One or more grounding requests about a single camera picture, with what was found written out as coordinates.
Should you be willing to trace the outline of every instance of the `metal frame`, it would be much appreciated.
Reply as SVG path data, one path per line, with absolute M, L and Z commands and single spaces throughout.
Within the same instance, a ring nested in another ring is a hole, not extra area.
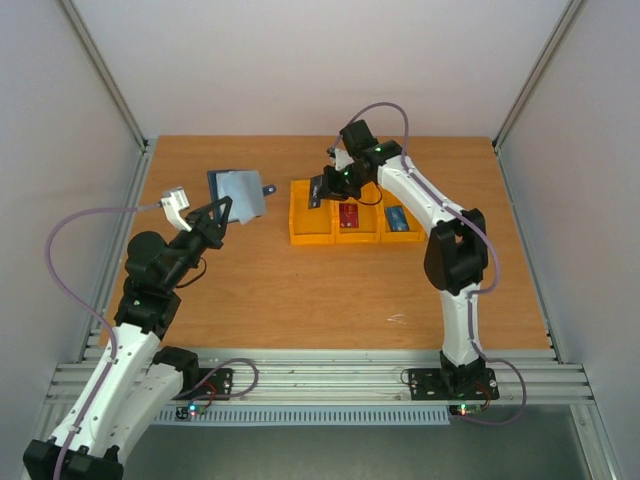
M 100 80 L 102 80 L 102 83 L 105 86 L 107 92 L 109 92 L 109 95 L 118 108 L 118 111 L 122 115 L 122 118 L 129 127 L 129 130 L 131 131 L 131 134 L 133 135 L 136 143 L 140 147 L 140 150 L 144 151 L 147 145 L 147 140 L 144 138 L 142 130 L 140 129 L 138 122 L 131 113 L 131 110 L 129 109 L 129 106 L 124 99 L 124 96 L 120 92 L 116 81 L 111 75 L 107 64 L 102 58 L 102 55 L 100 55 L 100 51 L 93 41 L 91 33 L 89 33 L 84 20 L 82 20 L 82 16 L 75 6 L 75 3 L 73 2 L 73 0 L 56 0 L 56 2 L 60 6 L 62 13 L 69 22 L 72 30 L 76 34 L 78 42 L 89 57 L 89 61 L 96 69 L 96 73 L 100 77 Z
M 558 49 L 569 32 L 569 29 L 574 24 L 585 3 L 586 0 L 570 0 L 567 4 L 564 12 L 562 12 L 562 15 L 560 16 L 560 19 L 553 28 L 547 43 L 543 47 L 542 52 L 538 56 L 536 63 L 531 69 L 527 80 L 524 82 L 522 89 L 518 93 L 507 117 L 502 123 L 500 130 L 498 130 L 498 134 L 493 142 L 494 146 L 501 147 L 504 143 L 507 135 L 509 135 L 509 132 L 511 131 L 511 128 L 520 116 L 524 107 L 527 105 L 531 95 L 533 95 L 538 83 L 547 71 L 547 68 L 558 52 Z
M 125 194 L 123 207 L 133 207 L 139 205 L 140 197 L 142 197 L 142 190 L 149 174 L 149 167 L 151 166 L 151 159 L 155 153 L 156 140 L 148 142 L 145 150 L 138 157 L 136 166 L 131 176 L 131 180 L 127 187 Z M 97 288 L 91 298 L 90 305 L 92 305 L 96 311 L 102 315 L 107 313 L 111 296 L 113 295 L 113 289 L 115 288 L 115 281 L 120 271 L 120 263 L 122 255 L 124 254 L 127 240 L 133 226 L 134 215 L 129 213 L 118 214 L 118 220 L 114 228 L 109 245 L 107 247 L 107 254 L 104 258 L 104 263 L 100 269 L 100 276 L 98 278 Z M 89 313 L 84 316 L 84 330 L 81 335 L 81 344 L 77 348 L 77 361 L 82 360 L 82 355 L 86 345 L 89 343 L 89 337 L 92 333 L 95 333 L 95 329 L 99 327 L 98 321 L 93 318 Z
M 511 204 L 511 211 L 518 228 L 520 242 L 522 243 L 522 248 L 527 258 L 529 272 L 531 274 L 531 279 L 536 290 L 538 304 L 540 305 L 540 310 L 543 314 L 544 322 L 547 327 L 549 339 L 551 342 L 551 348 L 553 348 L 553 350 L 556 352 L 559 362 L 566 362 L 567 350 L 566 347 L 564 347 L 566 343 L 562 339 L 560 329 L 555 328 L 554 321 L 548 314 L 547 307 L 545 305 L 540 288 L 540 283 L 536 275 L 536 269 L 531 257 L 530 247 L 527 244 L 526 235 L 523 231 L 522 223 L 520 222 L 520 218 L 518 215 L 518 209 L 513 200 L 512 190 L 510 186 L 511 182 L 504 168 L 501 158 L 501 148 L 499 146 L 496 147 L 496 159 L 500 167 L 502 180 L 505 185 L 505 190 L 507 191 L 507 196 L 509 198 L 509 203 Z M 609 442 L 609 437 L 607 436 L 607 433 L 604 429 L 602 418 L 595 403 L 594 405 L 590 406 L 574 404 L 571 406 L 571 412 L 591 476 L 594 479 L 620 479 L 620 469 L 618 467 L 613 449 Z

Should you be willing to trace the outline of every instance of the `white robotic arm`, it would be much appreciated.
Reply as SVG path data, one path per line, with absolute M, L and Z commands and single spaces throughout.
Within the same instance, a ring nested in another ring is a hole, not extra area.
M 186 220 L 179 214 L 189 205 L 181 188 L 166 192 L 162 204 L 167 219 L 180 231 L 169 244 L 156 232 L 139 233 L 129 242 L 129 276 L 112 341 L 49 440 L 33 440 L 27 447 L 23 460 L 33 480 L 120 480 L 124 462 L 157 412 L 197 385 L 197 355 L 164 347 L 134 388 L 180 305 L 174 289 L 205 250 L 222 247 L 231 199 L 193 210 Z M 215 218 L 213 213 L 221 207 L 221 218 Z
M 395 156 L 378 168 L 378 184 L 393 193 L 402 204 L 409 209 L 420 222 L 425 231 L 431 232 L 439 222 L 449 222 L 455 217 L 439 205 L 433 197 L 419 185 L 421 182 L 449 208 L 461 212 L 463 209 L 447 199 L 422 173 L 413 165 L 408 156 L 402 159 Z M 444 343 L 442 353 L 454 365 L 467 365 L 478 359 L 478 354 L 471 344 L 468 326 L 468 302 L 472 302 L 472 318 L 474 338 L 478 338 L 478 315 L 476 296 L 469 296 L 471 290 L 478 290 L 480 284 L 472 283 L 453 295 L 447 290 L 440 291 L 442 315 L 444 320 Z
M 473 388 L 485 369 L 478 343 L 477 296 L 488 263 L 484 242 L 466 223 L 484 232 L 484 217 L 465 211 L 445 197 L 415 167 L 394 141 L 378 143 L 363 120 L 341 132 L 346 151 L 329 149 L 333 166 L 320 182 L 320 199 L 360 198 L 361 188 L 375 182 L 393 193 L 429 234 L 424 268 L 442 301 L 444 342 L 441 377 L 452 398 Z

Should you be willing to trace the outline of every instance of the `wooden tabletop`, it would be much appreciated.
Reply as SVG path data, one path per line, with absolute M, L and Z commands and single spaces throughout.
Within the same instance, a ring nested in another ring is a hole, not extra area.
M 440 298 L 423 271 L 424 244 L 291 246 L 289 186 L 321 173 L 328 137 L 160 137 L 142 204 L 182 186 L 193 208 L 210 202 L 206 173 L 256 169 L 278 192 L 267 214 L 231 224 L 207 274 L 179 290 L 164 343 L 184 347 L 424 348 L 442 346 Z M 411 139 L 409 154 L 445 195 L 479 208 L 502 264 L 502 282 L 479 300 L 485 348 L 548 348 L 500 171 L 486 138 Z M 137 216 L 132 235 L 176 234 L 161 210 Z M 121 285 L 120 272 L 109 318 Z M 493 265 L 485 283 L 493 278 Z

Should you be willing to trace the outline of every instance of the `gray floor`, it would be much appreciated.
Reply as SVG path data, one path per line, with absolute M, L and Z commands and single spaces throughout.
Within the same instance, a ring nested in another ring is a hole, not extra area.
M 568 407 L 529 407 L 507 427 L 156 426 L 125 471 L 125 480 L 590 478 Z

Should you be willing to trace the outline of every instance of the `white wall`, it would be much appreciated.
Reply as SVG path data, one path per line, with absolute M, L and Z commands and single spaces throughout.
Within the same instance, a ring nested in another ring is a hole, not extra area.
M 640 3 L 587 2 L 503 160 L 553 324 L 640 477 Z
M 76 0 L 150 137 L 335 134 L 380 100 L 417 135 L 493 137 L 566 3 Z
M 76 210 L 121 205 L 137 152 L 56 2 L 5 2 L 0 71 L 0 478 L 12 479 L 56 362 L 78 353 L 82 314 L 47 275 L 45 237 Z M 84 297 L 114 221 L 70 225 L 55 245 Z

